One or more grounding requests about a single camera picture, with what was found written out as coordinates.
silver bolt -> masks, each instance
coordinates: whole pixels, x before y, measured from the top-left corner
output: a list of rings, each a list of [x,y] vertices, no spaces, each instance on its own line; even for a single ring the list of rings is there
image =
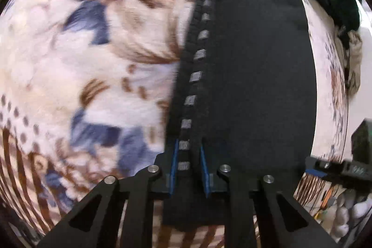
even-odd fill
[[[113,175],[109,175],[108,177],[105,177],[105,183],[108,185],[111,185],[115,182],[116,178]]]
[[[266,183],[274,183],[274,177],[272,175],[266,175],[263,177],[264,182]]]
[[[222,172],[229,172],[231,170],[231,167],[230,167],[230,165],[222,164],[219,167],[219,170],[222,171]]]
[[[157,165],[150,165],[150,166],[147,168],[147,170],[148,170],[149,172],[157,172],[157,171],[159,170],[159,166],[157,166]]]

metal screw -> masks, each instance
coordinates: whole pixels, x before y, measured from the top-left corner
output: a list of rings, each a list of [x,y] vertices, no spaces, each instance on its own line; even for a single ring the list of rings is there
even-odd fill
[[[264,182],[266,183],[274,183],[274,177],[272,175],[266,175],[263,177]]]
[[[147,170],[148,170],[149,172],[157,172],[157,171],[159,170],[159,166],[157,166],[157,165],[150,165],[150,166],[147,168]]]
[[[222,172],[229,172],[231,170],[231,167],[230,167],[230,165],[223,164],[219,167],[219,170],[222,171]]]
[[[105,177],[105,183],[106,184],[113,184],[115,182],[116,178],[113,175],[109,175],[108,177]]]

floral bedsheet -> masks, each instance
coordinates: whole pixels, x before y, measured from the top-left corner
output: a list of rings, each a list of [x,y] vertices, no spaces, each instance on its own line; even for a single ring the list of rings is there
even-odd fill
[[[332,19],[303,0],[317,73],[313,154],[345,135]],[[194,0],[10,0],[0,16],[0,196],[46,234],[105,176],[134,175],[163,151],[167,110]],[[222,226],[161,225],[157,247],[222,247]]]

